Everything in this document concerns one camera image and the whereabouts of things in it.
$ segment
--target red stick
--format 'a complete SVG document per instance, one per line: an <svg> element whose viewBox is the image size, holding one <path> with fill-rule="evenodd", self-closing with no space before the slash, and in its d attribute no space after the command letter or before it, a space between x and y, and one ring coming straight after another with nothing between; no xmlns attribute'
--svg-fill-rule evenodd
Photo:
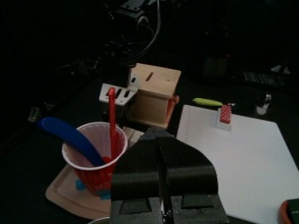
<svg viewBox="0 0 299 224"><path fill-rule="evenodd" d="M117 125L115 125L115 89L107 89L107 121L109 121L109 144L110 157L117 157Z"/></svg>

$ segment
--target black cable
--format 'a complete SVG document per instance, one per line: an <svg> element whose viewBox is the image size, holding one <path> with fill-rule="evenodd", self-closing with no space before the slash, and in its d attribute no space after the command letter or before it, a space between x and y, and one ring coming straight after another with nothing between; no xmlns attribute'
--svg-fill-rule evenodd
<svg viewBox="0 0 299 224"><path fill-rule="evenodd" d="M150 49L156 39L157 39L157 36L158 36L158 33L160 33L160 30L161 30L161 12L160 12L160 0L156 0L156 29L154 29L154 34L153 34L153 38L150 40L150 42L148 43L148 45L145 46L145 48L142 49L141 52L138 52L137 54L134 55L130 55L122 59L102 59L102 60L109 60L110 62L114 62L114 63L122 63L122 62L126 62L126 61L133 61L133 60L137 60L139 57L144 56L144 54L148 52L148 50Z"/></svg>

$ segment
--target white cup rim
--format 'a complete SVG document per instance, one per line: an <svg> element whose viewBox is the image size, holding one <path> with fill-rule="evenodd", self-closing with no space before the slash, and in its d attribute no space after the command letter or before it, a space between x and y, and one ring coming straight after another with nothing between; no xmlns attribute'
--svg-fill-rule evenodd
<svg viewBox="0 0 299 224"><path fill-rule="evenodd" d="M77 130L82 129L83 127L89 126L89 125L94 125L94 124L105 124L106 126L109 126L109 123L107 122L89 122L89 123L85 123L82 124L81 126L77 127ZM125 132L115 126L115 129L117 131L126 137L126 134ZM117 155L117 157L106 164L102 164L99 166L94 166L94 167L83 167L83 166L78 166L75 164L73 164L70 161L69 161L69 158L67 158L67 155L66 155L66 152L63 150L63 147L66 146L66 144L63 143L61 145L61 155L62 155L62 158L63 160L66 161L66 163L75 169L78 170L82 170L82 171L94 171L94 170L98 170L98 169L103 169L105 167L110 166L117 160L118 158L122 156L122 154L125 153L126 151L126 141L125 141L125 145L123 145L123 150L121 151L121 153Z"/></svg>

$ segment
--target yellow object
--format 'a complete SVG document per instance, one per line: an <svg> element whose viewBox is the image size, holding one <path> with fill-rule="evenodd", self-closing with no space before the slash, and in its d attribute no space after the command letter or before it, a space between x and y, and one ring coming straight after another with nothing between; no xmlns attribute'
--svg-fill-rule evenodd
<svg viewBox="0 0 299 224"><path fill-rule="evenodd" d="M222 103L220 101L213 101L209 99L194 98L192 101L202 106L217 106L217 107L222 106Z"/></svg>

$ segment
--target wooden tray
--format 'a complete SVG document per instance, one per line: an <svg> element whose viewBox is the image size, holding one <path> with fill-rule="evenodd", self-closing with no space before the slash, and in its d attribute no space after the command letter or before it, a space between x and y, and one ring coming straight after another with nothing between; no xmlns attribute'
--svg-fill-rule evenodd
<svg viewBox="0 0 299 224"><path fill-rule="evenodd" d="M46 199L77 216L95 220L109 216L110 200L75 189L77 176L66 164L45 191Z"/></svg>

